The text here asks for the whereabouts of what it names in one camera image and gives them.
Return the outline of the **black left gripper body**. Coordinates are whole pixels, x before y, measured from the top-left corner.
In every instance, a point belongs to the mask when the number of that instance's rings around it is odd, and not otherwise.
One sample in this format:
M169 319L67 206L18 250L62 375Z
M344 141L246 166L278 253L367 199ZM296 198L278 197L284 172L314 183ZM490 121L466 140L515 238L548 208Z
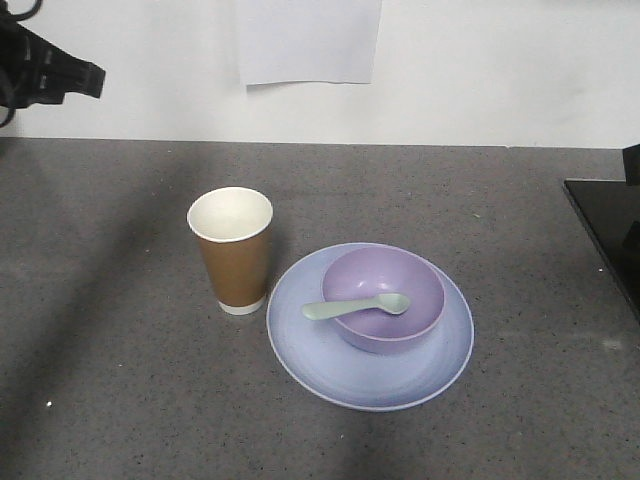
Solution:
M29 10L21 13L1 10L1 105L7 108L28 107L24 98L16 96L16 88L25 45L25 33L19 23L29 18Z

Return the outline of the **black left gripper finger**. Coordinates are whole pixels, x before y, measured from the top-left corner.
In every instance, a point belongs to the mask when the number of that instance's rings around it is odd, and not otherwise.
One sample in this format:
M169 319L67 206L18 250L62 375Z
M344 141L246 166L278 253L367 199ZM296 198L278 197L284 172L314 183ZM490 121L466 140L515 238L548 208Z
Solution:
M18 27L17 59L17 106L62 104L67 93L94 98L102 94L106 72L101 67L73 57L22 26Z

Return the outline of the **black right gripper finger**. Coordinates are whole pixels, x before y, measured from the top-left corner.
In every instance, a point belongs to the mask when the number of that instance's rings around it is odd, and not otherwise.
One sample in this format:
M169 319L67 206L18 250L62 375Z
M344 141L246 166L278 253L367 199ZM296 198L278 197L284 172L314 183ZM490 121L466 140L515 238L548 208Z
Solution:
M625 181L640 183L640 145L626 147L622 150Z

